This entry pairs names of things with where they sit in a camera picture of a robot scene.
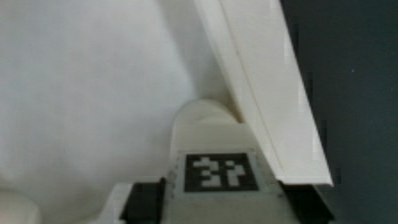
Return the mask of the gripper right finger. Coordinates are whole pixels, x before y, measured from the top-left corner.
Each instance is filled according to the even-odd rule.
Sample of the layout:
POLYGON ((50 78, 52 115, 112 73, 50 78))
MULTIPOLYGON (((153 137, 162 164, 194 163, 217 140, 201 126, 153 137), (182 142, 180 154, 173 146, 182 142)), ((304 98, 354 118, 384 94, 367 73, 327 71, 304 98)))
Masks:
POLYGON ((279 182, 301 224, 333 224, 336 215, 320 193, 322 185, 279 182))

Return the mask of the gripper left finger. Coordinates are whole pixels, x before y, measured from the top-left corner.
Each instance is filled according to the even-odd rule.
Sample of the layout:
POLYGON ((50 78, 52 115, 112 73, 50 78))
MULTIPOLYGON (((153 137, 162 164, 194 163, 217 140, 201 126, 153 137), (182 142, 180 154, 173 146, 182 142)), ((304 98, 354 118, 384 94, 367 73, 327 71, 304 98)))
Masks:
POLYGON ((114 185, 93 224, 162 224, 168 179, 114 185))

